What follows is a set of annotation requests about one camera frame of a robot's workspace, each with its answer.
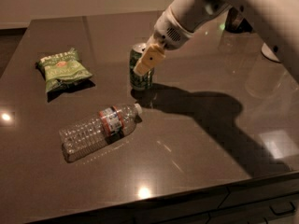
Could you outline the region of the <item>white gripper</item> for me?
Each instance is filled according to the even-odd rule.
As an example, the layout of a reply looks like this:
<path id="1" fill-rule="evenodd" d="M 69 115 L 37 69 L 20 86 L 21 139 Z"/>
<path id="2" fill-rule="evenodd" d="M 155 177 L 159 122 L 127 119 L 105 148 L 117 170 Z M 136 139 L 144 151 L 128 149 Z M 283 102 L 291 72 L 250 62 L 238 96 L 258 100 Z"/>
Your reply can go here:
<path id="1" fill-rule="evenodd" d="M 136 62 L 134 72 L 142 77 L 164 58 L 164 50 L 181 48 L 192 38 L 192 33 L 183 28 L 168 7 L 156 21 L 146 49 Z"/>

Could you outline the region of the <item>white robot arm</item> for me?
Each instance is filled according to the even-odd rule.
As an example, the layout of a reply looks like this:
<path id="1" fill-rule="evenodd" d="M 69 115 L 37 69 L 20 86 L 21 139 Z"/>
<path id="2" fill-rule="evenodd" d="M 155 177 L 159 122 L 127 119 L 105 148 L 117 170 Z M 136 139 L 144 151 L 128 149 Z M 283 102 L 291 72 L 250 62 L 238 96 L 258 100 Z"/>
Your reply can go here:
<path id="1" fill-rule="evenodd" d="M 166 50 L 182 47 L 203 24 L 235 8 L 284 65 L 299 77 L 299 0 L 174 0 L 156 21 L 134 72 L 144 76 L 164 59 Z"/>

